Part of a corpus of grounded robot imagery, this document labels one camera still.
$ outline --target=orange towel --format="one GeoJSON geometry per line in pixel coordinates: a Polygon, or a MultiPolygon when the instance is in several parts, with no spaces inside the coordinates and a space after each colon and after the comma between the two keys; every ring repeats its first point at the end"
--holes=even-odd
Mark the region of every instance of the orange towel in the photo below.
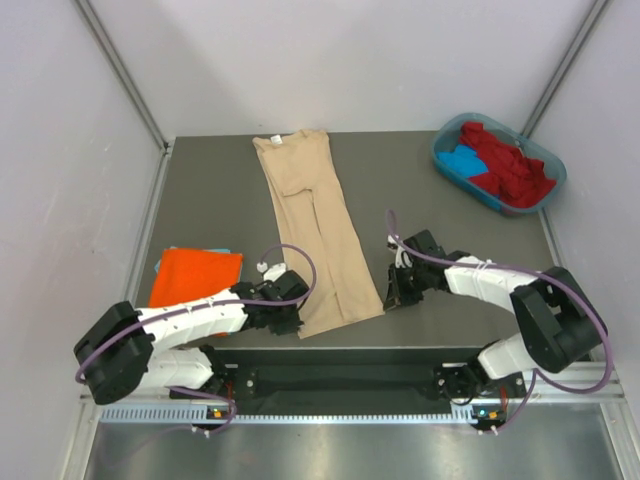
{"type": "Polygon", "coordinates": [[[209,297],[238,282],[239,253],[172,248],[162,254],[149,307],[168,307],[209,297]]]}

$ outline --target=gray tabletop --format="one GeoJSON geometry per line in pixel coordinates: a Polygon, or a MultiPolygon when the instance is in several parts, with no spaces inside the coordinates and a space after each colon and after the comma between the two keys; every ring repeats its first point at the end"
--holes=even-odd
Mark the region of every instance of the gray tabletop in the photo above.
{"type": "MultiPolygon", "coordinates": [[[[336,172],[382,299],[387,290],[384,212],[398,214],[400,234],[428,228],[444,249],[548,268],[551,256],[537,216],[506,218],[440,176],[431,162],[434,132],[330,134],[336,172]]],[[[145,306],[153,266],[170,246],[229,248],[244,254],[244,280],[258,281],[260,253],[278,242],[264,173],[252,136],[176,140],[138,293],[145,306]]],[[[481,346],[517,330],[514,317],[471,298],[428,292],[418,306],[300,340],[267,330],[212,341],[220,347],[481,346]]]]}

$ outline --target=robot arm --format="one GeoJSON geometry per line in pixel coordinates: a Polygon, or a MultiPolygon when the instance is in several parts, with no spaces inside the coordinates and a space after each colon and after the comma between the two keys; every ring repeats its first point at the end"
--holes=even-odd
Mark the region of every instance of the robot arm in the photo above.
{"type": "Polygon", "coordinates": [[[134,325],[140,328],[125,335],[87,367],[85,382],[95,402],[105,405],[134,391],[158,387],[218,391],[226,369],[213,355],[213,349],[176,347],[249,328],[268,327],[278,335],[296,332],[302,324],[296,305],[258,306],[241,302],[295,300],[309,287],[284,264],[268,269],[263,279],[258,285],[240,282],[211,297],[170,307],[134,310],[129,302],[113,305],[75,346],[78,363],[82,365],[119,332],[134,325]],[[217,304],[221,301],[235,303],[217,304]]]}
{"type": "MultiPolygon", "coordinates": [[[[519,334],[488,345],[470,360],[469,367],[481,384],[536,367],[558,373],[601,343],[585,312],[549,283],[525,273],[488,269],[487,262],[465,252],[446,255],[428,230],[404,243],[420,253],[478,267],[434,265],[409,254],[389,238],[388,246],[396,259],[389,266],[385,310],[418,303],[424,298],[423,291],[435,289],[475,297],[516,316],[519,334]]],[[[544,273],[586,301],[567,270],[553,267],[544,273]]]]}

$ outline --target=white wall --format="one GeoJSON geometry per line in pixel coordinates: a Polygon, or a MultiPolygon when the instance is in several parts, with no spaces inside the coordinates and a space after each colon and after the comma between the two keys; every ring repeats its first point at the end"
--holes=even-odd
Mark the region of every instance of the white wall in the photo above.
{"type": "Polygon", "coordinates": [[[60,473],[75,342],[122,298],[158,149],[69,0],[0,16],[0,478],[60,473]]]}
{"type": "Polygon", "coordinates": [[[586,0],[93,0],[168,136],[524,125],[586,0]]]}
{"type": "Polygon", "coordinates": [[[640,3],[612,2],[535,139],[566,164],[549,208],[562,255],[609,326],[640,424],[640,3]]]}

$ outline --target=laundry basket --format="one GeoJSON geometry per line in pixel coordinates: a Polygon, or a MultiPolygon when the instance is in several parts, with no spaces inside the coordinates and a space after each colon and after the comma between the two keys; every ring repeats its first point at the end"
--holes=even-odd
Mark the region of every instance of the laundry basket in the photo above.
{"type": "Polygon", "coordinates": [[[514,132],[499,122],[479,113],[463,113],[448,122],[436,135],[431,144],[431,156],[436,168],[451,182],[469,192],[485,205],[497,210],[505,215],[522,215],[525,213],[535,213],[542,210],[545,205],[558,193],[558,190],[567,179],[567,171],[562,161],[548,152],[540,145],[514,132]],[[466,122],[480,122],[487,132],[494,134],[498,140],[519,147],[526,157],[537,158],[544,162],[544,173],[547,178],[556,181],[556,185],[545,195],[536,205],[529,208],[517,208],[500,201],[500,199],[485,192],[480,187],[471,183],[457,172],[449,168],[444,162],[438,159],[438,152],[452,152],[459,145],[460,127],[466,122]]]}

